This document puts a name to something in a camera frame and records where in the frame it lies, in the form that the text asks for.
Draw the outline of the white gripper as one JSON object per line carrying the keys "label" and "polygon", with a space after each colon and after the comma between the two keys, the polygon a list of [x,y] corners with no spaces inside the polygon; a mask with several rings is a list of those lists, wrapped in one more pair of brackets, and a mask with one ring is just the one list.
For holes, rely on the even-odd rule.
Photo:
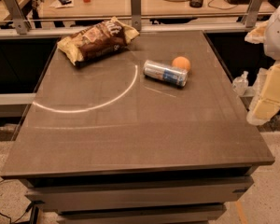
{"label": "white gripper", "polygon": [[[265,54],[280,61],[280,6],[268,21],[257,24],[248,32],[245,41],[252,44],[264,42]],[[256,91],[246,120],[251,125],[259,126],[280,110],[280,62],[275,62],[268,70],[260,69],[254,87]]]}

